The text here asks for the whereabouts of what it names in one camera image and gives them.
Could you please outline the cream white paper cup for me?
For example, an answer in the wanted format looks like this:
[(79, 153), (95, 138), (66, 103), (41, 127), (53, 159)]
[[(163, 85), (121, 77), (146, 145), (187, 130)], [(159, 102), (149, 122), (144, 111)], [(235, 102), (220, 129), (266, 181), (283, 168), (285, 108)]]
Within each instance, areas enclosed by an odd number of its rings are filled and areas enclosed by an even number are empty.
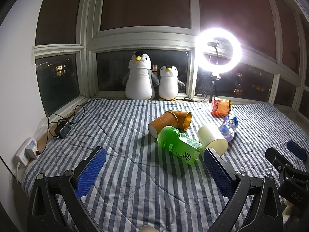
[(219, 156), (222, 156), (228, 148), (228, 142), (215, 124), (206, 124), (197, 132), (199, 142), (202, 144), (201, 156), (208, 148), (213, 148)]

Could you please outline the green tea bottle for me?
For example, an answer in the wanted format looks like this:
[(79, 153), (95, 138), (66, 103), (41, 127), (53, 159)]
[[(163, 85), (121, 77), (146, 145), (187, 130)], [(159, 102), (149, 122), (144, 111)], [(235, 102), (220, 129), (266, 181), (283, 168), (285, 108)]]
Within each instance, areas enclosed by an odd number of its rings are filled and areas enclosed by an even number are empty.
[(158, 146), (172, 152), (185, 163), (192, 165), (202, 150), (202, 144), (172, 126), (164, 127), (157, 137)]

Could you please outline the small plush penguin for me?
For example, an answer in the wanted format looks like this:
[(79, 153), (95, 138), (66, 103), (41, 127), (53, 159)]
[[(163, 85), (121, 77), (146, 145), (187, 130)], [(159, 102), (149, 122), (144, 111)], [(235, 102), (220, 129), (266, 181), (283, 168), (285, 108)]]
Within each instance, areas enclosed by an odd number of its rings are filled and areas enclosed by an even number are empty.
[(175, 66), (160, 68), (160, 84), (158, 88), (159, 97), (172, 101), (175, 100), (179, 93), (179, 86), (185, 87), (185, 84), (178, 78), (178, 70)]

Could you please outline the gold lined brown paper cup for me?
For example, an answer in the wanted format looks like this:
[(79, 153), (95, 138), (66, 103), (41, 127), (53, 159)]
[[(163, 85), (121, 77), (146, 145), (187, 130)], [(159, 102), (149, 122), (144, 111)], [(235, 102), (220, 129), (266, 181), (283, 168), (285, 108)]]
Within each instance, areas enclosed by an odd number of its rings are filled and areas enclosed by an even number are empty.
[(178, 120), (178, 129), (182, 131), (187, 131), (190, 127), (192, 121), (191, 112), (182, 112), (182, 111), (169, 111), (175, 115)]

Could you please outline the white power strip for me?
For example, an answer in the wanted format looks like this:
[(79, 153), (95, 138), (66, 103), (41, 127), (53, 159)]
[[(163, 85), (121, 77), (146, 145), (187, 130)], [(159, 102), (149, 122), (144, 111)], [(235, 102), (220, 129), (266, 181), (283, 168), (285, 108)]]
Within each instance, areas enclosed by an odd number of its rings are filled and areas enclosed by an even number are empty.
[(15, 165), (19, 164), (20, 166), (26, 167), (31, 160), (31, 158), (26, 154), (25, 148), (27, 145), (35, 145), (37, 147), (37, 141), (33, 137), (27, 138), (21, 147), (16, 152), (13, 163)]

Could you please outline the orange snack bag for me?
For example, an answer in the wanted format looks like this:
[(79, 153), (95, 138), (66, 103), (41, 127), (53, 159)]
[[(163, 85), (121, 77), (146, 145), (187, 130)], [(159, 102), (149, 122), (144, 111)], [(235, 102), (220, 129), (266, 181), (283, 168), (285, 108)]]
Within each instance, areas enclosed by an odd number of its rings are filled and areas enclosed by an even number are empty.
[(232, 102), (227, 99), (221, 99), (214, 97), (212, 99), (212, 110), (211, 114), (215, 117), (224, 118), (230, 114), (232, 109)]

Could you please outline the black power strip on sill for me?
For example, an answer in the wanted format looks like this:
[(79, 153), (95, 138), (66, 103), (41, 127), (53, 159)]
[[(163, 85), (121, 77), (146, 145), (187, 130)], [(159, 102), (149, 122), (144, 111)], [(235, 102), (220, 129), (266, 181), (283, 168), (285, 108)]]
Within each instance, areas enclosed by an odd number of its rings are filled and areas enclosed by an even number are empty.
[(183, 100), (186, 101), (186, 102), (195, 102), (195, 100), (190, 99), (190, 98), (184, 98)]

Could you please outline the white wall plug charger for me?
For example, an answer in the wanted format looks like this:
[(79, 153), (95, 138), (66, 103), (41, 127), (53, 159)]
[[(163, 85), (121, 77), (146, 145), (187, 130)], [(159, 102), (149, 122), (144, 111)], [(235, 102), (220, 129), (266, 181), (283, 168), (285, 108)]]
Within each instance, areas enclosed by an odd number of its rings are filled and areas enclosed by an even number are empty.
[(35, 145), (27, 145), (25, 152), (31, 159), (38, 159), (40, 156), (40, 152)]

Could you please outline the large plush penguin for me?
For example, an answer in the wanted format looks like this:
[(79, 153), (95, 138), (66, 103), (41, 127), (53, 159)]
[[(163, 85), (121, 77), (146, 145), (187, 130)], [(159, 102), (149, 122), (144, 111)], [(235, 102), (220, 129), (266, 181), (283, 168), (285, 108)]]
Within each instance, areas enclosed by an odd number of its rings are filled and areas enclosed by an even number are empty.
[(125, 97), (129, 100), (153, 100), (154, 84), (160, 85), (160, 82), (151, 70), (149, 55), (144, 51), (135, 52), (130, 58), (128, 69), (128, 73), (123, 78)]

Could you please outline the black tripod stand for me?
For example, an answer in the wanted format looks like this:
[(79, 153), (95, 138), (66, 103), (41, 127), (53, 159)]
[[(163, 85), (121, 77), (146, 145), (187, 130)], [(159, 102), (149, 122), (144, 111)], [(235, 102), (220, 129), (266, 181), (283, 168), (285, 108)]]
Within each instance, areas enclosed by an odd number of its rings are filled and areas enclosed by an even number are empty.
[(195, 88), (195, 96), (198, 96), (201, 94), (201, 96), (204, 98), (200, 101), (203, 102), (206, 100), (207, 96), (209, 96), (209, 103), (212, 102), (213, 96), (218, 95), (217, 88), (216, 88), (216, 81), (217, 77), (213, 76), (211, 73), (201, 73), (197, 75), (197, 82), (196, 82), (196, 88)]

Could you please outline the clear blue water bottle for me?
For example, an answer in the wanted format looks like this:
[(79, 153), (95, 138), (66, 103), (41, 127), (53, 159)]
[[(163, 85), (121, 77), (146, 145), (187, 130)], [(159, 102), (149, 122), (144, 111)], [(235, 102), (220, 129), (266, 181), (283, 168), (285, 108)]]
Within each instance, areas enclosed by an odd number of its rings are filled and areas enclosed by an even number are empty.
[(227, 142), (233, 140), (236, 129), (238, 127), (238, 118), (235, 115), (228, 115), (224, 118), (223, 123), (219, 127), (219, 131)]

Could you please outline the black power adapter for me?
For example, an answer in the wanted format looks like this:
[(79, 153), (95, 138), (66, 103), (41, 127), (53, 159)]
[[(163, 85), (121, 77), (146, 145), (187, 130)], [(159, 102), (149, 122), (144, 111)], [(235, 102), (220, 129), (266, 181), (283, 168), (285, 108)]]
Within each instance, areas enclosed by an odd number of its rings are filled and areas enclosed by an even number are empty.
[(64, 139), (67, 134), (71, 131), (72, 127), (69, 122), (61, 122), (54, 130), (55, 137), (57, 139)]

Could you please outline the white window frame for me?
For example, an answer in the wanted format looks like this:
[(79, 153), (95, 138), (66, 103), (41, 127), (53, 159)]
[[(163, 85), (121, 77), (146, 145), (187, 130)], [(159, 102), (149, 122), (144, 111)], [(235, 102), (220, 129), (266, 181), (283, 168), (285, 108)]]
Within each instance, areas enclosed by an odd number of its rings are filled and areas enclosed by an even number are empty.
[(43, 110), (78, 97), (123, 95), (135, 51), (152, 68), (177, 66), (193, 98), (195, 37), (223, 28), (243, 57), (223, 74), (217, 93), (269, 102), (308, 116), (308, 0), (42, 0), (34, 55)]

